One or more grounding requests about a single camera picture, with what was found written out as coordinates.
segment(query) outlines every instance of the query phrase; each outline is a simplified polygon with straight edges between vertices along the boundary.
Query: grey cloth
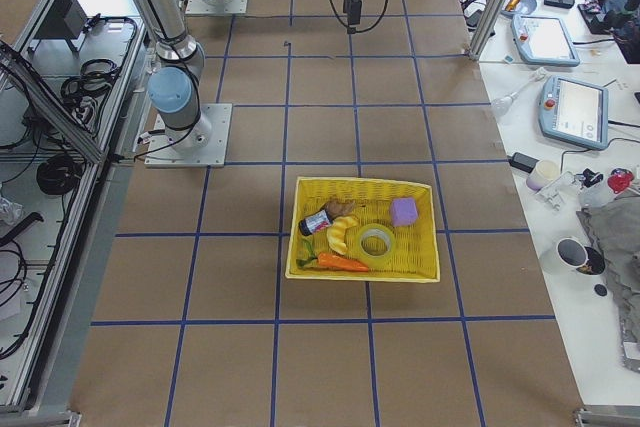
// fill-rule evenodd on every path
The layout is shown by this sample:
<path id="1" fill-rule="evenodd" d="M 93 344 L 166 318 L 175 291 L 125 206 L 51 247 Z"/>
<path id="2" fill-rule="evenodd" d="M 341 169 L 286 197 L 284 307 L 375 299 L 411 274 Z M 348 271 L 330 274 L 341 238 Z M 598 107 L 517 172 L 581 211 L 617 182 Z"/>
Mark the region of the grey cloth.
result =
<path id="1" fill-rule="evenodd" d="M 600 208 L 578 212 L 582 227 L 606 264 L 607 288 L 620 313 L 622 339 L 640 349 L 640 197 L 621 196 Z M 638 372 L 640 361 L 624 355 L 624 364 Z"/>

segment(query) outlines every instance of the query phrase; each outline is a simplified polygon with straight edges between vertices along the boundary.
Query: purple cube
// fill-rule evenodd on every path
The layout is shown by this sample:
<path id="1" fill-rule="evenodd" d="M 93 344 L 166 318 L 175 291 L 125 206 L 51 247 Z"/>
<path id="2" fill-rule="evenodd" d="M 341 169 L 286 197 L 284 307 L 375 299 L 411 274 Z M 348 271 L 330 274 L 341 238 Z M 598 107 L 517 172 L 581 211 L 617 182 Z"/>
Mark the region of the purple cube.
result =
<path id="1" fill-rule="evenodd" d="M 394 227 L 411 225 L 418 220 L 418 208 L 412 197 L 393 199 L 391 202 L 391 223 Z"/>

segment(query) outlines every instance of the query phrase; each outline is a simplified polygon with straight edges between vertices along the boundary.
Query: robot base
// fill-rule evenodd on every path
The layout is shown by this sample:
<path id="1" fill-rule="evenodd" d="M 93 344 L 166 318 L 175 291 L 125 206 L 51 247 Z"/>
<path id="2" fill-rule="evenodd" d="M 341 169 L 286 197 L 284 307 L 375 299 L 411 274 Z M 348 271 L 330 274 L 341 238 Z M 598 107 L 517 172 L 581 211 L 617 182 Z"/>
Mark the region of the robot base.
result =
<path id="1" fill-rule="evenodd" d="M 231 126 L 231 104 L 202 104 L 202 115 L 213 125 L 211 139 L 204 147 L 187 151 L 178 151 L 173 147 L 167 147 L 159 152 L 154 152 L 145 157 L 145 165 L 154 168 L 171 167 L 223 167 L 227 153 L 229 140 L 229 128 Z M 164 129 L 164 122 L 158 115 L 154 129 Z M 168 139 L 164 135 L 151 138 L 149 150 L 159 149 L 168 145 Z"/>
<path id="2" fill-rule="evenodd" d="M 186 15 L 222 17 L 233 14 L 244 15 L 247 13 L 249 0 L 231 0 L 224 4 L 209 4 L 204 0 L 189 0 Z"/>

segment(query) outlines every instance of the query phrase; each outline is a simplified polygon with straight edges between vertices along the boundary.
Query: yellow basket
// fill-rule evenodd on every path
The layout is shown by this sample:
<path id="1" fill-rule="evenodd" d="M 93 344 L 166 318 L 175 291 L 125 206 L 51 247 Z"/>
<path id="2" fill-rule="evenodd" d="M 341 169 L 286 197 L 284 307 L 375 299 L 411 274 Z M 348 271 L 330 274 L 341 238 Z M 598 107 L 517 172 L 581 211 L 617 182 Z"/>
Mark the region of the yellow basket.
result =
<path id="1" fill-rule="evenodd" d="M 418 220 L 410 226 L 394 228 L 389 208 L 393 199 L 412 197 L 418 209 Z M 316 254 L 331 252 L 326 230 L 303 237 L 298 223 L 318 212 L 330 199 L 355 201 L 353 211 L 360 226 L 370 223 L 390 228 L 396 238 L 395 249 L 384 267 L 369 266 L 369 272 L 321 270 L 311 262 L 299 267 L 297 260 L 305 260 L 309 252 L 302 239 L 313 245 Z M 347 229 L 346 244 L 351 257 L 359 227 Z M 429 185 L 396 180 L 361 179 L 351 177 L 298 177 L 291 224 L 291 240 L 285 276 L 288 279 L 370 280 L 383 282 L 439 282 L 440 261 L 436 246 L 433 195 Z"/>

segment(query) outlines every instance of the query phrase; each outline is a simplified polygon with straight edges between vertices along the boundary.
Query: carrot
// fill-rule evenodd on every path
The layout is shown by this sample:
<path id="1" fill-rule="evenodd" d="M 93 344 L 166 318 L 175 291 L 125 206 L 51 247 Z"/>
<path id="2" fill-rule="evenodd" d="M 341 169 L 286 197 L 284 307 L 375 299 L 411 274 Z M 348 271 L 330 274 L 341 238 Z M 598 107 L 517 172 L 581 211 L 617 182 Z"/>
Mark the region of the carrot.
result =
<path id="1" fill-rule="evenodd" d="M 332 270 L 347 270 L 349 272 L 369 272 L 369 267 L 362 262 L 347 259 L 329 252 L 320 252 L 318 254 L 318 267 Z"/>

